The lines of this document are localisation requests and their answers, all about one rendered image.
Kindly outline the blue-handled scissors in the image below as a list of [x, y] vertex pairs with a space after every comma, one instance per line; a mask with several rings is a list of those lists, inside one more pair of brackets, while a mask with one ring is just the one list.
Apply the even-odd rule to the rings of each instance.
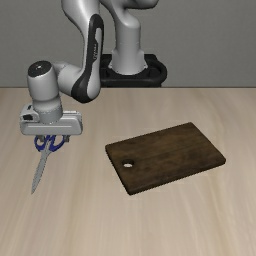
[[55, 140], [55, 135], [47, 135], [42, 142], [39, 142], [38, 136], [34, 138], [35, 148], [41, 153], [41, 158], [33, 177], [31, 193], [34, 193], [39, 185], [48, 156], [59, 150], [65, 143], [65, 139], [62, 139], [58, 144], [55, 143]]

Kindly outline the dark brown cutting board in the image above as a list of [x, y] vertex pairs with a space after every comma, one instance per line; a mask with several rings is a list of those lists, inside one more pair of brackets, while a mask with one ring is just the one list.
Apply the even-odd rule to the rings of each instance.
[[224, 165], [226, 158], [192, 123], [105, 146], [129, 195]]

